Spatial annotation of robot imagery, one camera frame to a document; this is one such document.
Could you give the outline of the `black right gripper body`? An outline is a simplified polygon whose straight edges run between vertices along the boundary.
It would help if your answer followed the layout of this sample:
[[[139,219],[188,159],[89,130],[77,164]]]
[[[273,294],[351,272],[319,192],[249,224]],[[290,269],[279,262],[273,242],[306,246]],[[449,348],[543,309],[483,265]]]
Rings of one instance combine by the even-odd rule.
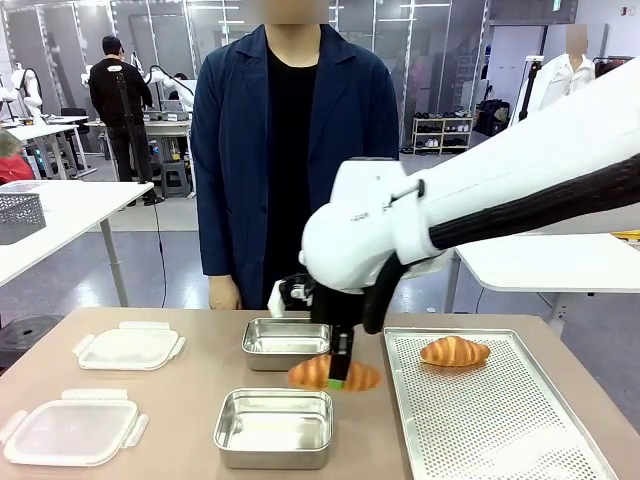
[[[363,324],[366,290],[342,292],[316,283],[311,305],[311,321],[330,329],[329,353],[350,356],[354,328]]]

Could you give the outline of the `person's right hand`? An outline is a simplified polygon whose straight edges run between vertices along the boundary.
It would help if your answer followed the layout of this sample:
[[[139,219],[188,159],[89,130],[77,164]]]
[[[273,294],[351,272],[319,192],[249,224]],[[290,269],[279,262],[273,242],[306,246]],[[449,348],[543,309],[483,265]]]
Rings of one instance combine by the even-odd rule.
[[[209,307],[212,310],[240,310],[242,301],[238,287],[230,275],[209,276]]]

